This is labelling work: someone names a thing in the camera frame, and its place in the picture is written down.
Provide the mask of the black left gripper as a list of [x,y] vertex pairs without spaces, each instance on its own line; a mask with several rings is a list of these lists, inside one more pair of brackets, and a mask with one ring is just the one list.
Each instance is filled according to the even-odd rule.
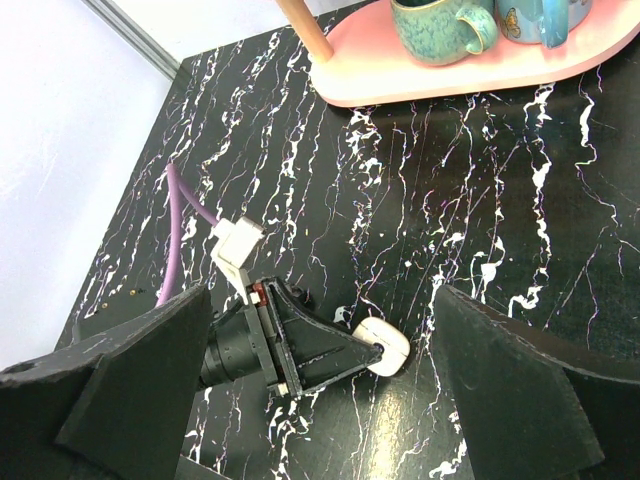
[[269,392],[299,398],[381,359],[380,347],[306,309],[305,292],[282,279],[263,278],[249,292],[256,303],[213,312],[199,391],[260,372]]

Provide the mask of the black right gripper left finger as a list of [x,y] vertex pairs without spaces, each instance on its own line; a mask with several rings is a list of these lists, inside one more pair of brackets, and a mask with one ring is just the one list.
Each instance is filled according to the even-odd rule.
[[4,479],[176,479],[211,321],[209,291],[1,373]]

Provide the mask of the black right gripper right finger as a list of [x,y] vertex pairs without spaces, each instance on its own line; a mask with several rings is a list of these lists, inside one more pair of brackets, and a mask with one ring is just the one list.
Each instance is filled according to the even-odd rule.
[[436,333],[477,479],[636,479],[639,364],[445,285]]

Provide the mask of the white earbud charging case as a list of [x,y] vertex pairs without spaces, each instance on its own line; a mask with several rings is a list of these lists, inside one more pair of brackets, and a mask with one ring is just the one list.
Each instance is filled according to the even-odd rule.
[[380,347],[381,359],[368,366],[378,376],[394,376],[410,354],[410,342],[396,327],[378,317],[367,317],[355,328],[353,336],[365,343]]

